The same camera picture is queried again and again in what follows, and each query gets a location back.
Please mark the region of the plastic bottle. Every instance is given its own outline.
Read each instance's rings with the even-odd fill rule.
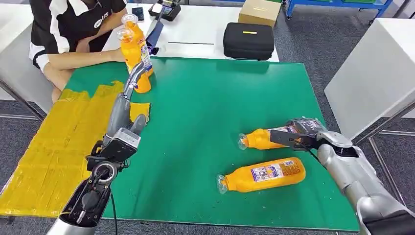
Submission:
[[[297,133],[294,126],[282,126],[272,129],[257,129],[250,134],[239,134],[238,145],[239,148],[244,150],[246,148],[257,148],[260,150],[271,148],[283,148],[285,145],[274,143],[270,141],[271,130],[286,131],[291,133]]]
[[[244,166],[233,173],[218,175],[217,185],[221,194],[227,191],[250,192],[266,188],[297,184],[304,180],[305,169],[295,157]]]
[[[121,21],[126,28],[134,32],[134,40],[137,42],[138,46],[141,49],[141,59],[143,60],[144,66],[147,69],[148,76],[151,76],[153,74],[153,65],[151,64],[150,54],[145,42],[144,33],[138,26],[138,17],[134,14],[125,14],[121,18]]]
[[[133,32],[126,28],[117,32],[117,37],[121,43],[121,51],[125,57],[128,72],[131,72],[133,67],[141,61],[141,51],[134,42],[133,35]]]
[[[290,133],[301,133],[306,135],[315,135],[319,131],[327,131],[318,119],[301,117],[289,120],[285,126],[272,129],[257,129],[250,134],[239,134],[238,145],[240,149],[257,148],[271,149],[282,148],[285,145],[270,141],[271,130],[279,130]]]

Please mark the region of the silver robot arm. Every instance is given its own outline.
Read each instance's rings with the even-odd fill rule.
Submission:
[[[415,234],[415,214],[385,190],[359,147],[336,132],[319,132],[317,142],[317,158],[353,206],[361,234]]]
[[[130,119],[130,100],[138,79],[145,73],[138,63],[118,94],[111,111],[107,131],[87,156],[91,176],[73,193],[47,235],[93,235],[111,196],[111,182],[128,167],[126,161],[136,153],[145,115]]]

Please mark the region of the metal table frame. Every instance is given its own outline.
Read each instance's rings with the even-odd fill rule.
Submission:
[[[380,153],[380,151],[379,151],[379,149],[378,149],[378,147],[375,143],[375,140],[373,139],[373,136],[376,135],[376,134],[398,135],[398,136],[415,136],[415,132],[385,130],[392,123],[396,122],[399,118],[403,117],[404,115],[406,115],[408,112],[410,112],[414,108],[415,108],[415,100],[412,103],[405,106],[404,108],[402,108],[401,110],[399,110],[399,112],[397,112],[396,114],[394,114],[393,116],[388,118],[386,121],[381,123],[378,127],[373,129],[372,131],[370,131],[367,135],[363,136],[362,138],[360,138],[356,142],[356,144],[359,144],[359,143],[362,143],[365,140],[369,140],[369,143],[370,143],[373,151],[375,152],[376,158],[378,159],[378,161],[380,163],[382,171],[385,174],[386,179],[388,180],[388,183],[392,188],[392,193],[394,194],[395,198],[405,206],[406,206],[405,201],[403,200],[403,197],[402,197],[398,187],[396,186],[396,183],[393,180],[393,177],[392,177],[391,173],[389,172],[388,167],[385,164],[385,161],[384,161],[384,159],[382,157],[382,154]]]
[[[7,92],[11,97],[18,101],[23,107],[27,108],[33,116],[29,115],[12,115],[12,114],[0,114],[0,118],[15,118],[15,119],[29,119],[40,120],[45,119],[45,115],[36,110],[29,102],[27,102],[22,96],[20,96],[15,90],[13,90],[7,83],[0,77],[0,88]]]

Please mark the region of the smartphone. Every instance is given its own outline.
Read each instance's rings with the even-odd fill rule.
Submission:
[[[133,14],[138,17],[139,21],[144,20],[144,11],[142,7],[134,7],[133,8]]]

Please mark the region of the shirt logo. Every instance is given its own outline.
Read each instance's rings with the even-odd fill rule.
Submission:
[[[101,18],[95,22],[95,24],[93,24],[93,27],[94,27],[94,28],[98,28],[98,27],[102,24],[102,21],[103,21],[105,18],[107,18],[108,16],[109,16],[109,13],[108,13],[108,12],[105,12],[105,14],[104,14],[104,15],[102,15],[102,16],[101,16]]]

